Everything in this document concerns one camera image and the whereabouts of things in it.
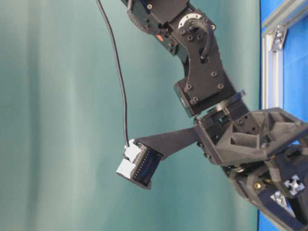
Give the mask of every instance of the robotic arm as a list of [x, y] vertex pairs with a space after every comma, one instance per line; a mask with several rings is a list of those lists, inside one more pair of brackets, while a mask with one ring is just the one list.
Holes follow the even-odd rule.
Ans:
[[308, 124], [280, 108], [247, 109], [223, 69], [215, 24], [189, 0], [122, 2], [141, 31], [180, 58], [185, 75], [174, 89], [193, 127], [130, 140], [117, 174], [150, 189], [161, 160], [197, 143], [276, 225], [308, 230]]

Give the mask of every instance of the bolt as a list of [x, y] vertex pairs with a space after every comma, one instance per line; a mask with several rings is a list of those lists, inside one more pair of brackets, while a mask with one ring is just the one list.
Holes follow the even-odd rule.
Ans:
[[192, 85], [187, 84], [187, 85], [186, 85], [186, 88], [187, 88], [187, 90], [191, 90], [193, 87], [192, 87]]
[[275, 44], [279, 44], [281, 42], [280, 38], [275, 40]]
[[192, 36], [192, 35], [189, 35], [189, 36], [187, 37], [187, 39], [188, 39], [188, 41], [192, 41], [192, 40], [193, 40], [193, 36]]
[[181, 30], [180, 30], [180, 34], [181, 34], [181, 35], [185, 35], [185, 34], [186, 34], [186, 31], [185, 31], [184, 29], [181, 29]]
[[283, 36], [283, 34], [281, 32], [277, 32], [277, 37], [281, 38]]
[[223, 84], [218, 84], [218, 89], [223, 89], [225, 86]]
[[255, 189], [260, 190], [261, 187], [262, 185], [259, 182], [255, 183]]

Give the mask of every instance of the wire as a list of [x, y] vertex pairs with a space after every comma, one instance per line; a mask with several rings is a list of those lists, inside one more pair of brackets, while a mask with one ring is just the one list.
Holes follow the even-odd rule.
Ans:
[[106, 23], [106, 26], [108, 28], [109, 36], [111, 39], [112, 47], [113, 47], [113, 52], [115, 55], [115, 64], [116, 64], [116, 69], [120, 81], [120, 87], [122, 91], [122, 98], [123, 98], [123, 125], [124, 125], [124, 140], [126, 143], [126, 147], [129, 147], [129, 141], [128, 141], [128, 129], [127, 129], [127, 99], [126, 99], [126, 92], [125, 92], [125, 87], [124, 87], [124, 82], [123, 82], [123, 76], [122, 76], [122, 71], [121, 71], [121, 66], [120, 66], [120, 61], [119, 61], [119, 55], [117, 52], [116, 48], [116, 40], [112, 31], [112, 28], [110, 26], [108, 17], [103, 9], [102, 3], [100, 0], [96, 0], [96, 3], [98, 5], [98, 8], [100, 9], [102, 16], [104, 18], [104, 21]]

